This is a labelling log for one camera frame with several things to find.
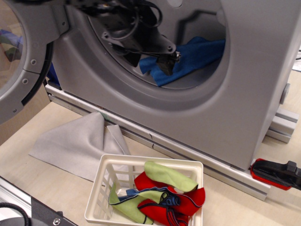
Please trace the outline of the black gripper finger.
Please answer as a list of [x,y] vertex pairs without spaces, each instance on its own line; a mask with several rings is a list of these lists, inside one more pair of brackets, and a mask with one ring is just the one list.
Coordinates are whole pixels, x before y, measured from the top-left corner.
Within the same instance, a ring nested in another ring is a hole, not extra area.
[[174,61],[169,56],[159,56],[156,64],[165,75],[171,76],[173,74]]
[[112,44],[111,48],[118,56],[124,58],[124,60],[131,66],[138,66],[142,53],[135,53],[115,44]]

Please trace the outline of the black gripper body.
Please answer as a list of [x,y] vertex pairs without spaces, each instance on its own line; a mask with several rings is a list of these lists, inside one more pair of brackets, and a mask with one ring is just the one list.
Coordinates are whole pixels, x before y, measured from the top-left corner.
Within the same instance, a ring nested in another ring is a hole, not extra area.
[[181,54],[167,37],[158,31],[163,14],[155,4],[107,4],[101,15],[102,39],[120,56],[130,56],[137,63],[141,55],[160,61],[178,62]]

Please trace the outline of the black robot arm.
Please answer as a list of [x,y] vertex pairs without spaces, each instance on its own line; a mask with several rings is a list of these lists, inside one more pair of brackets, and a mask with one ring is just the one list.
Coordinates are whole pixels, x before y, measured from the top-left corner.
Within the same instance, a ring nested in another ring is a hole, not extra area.
[[23,0],[26,5],[68,5],[96,18],[103,26],[101,38],[132,66],[142,55],[154,57],[167,76],[181,54],[176,45],[158,31],[163,20],[160,8],[148,0]]

